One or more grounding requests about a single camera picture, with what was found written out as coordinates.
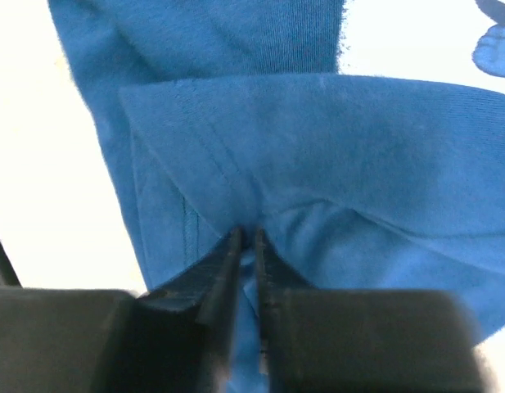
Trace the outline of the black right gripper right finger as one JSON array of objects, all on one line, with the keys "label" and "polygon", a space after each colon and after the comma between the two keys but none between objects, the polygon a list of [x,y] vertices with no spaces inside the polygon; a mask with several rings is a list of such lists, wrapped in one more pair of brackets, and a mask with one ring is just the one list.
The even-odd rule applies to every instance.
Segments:
[{"label": "black right gripper right finger", "polygon": [[445,291],[320,289],[255,236],[272,392],[484,392],[471,321]]}]

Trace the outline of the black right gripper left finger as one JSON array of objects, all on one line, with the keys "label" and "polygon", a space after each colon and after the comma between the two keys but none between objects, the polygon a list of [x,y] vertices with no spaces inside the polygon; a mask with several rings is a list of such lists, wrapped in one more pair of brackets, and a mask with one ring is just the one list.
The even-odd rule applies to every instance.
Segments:
[{"label": "black right gripper left finger", "polygon": [[222,392],[242,232],[144,296],[23,288],[0,242],[0,392]]}]

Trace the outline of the blue printed t-shirt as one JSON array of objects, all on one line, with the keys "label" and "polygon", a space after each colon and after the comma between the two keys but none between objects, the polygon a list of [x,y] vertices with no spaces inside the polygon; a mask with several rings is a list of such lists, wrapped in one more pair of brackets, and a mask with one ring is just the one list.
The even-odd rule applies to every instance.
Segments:
[{"label": "blue printed t-shirt", "polygon": [[505,325],[505,1],[52,1],[148,291],[242,232],[230,374],[272,392],[255,236],[320,289]]}]

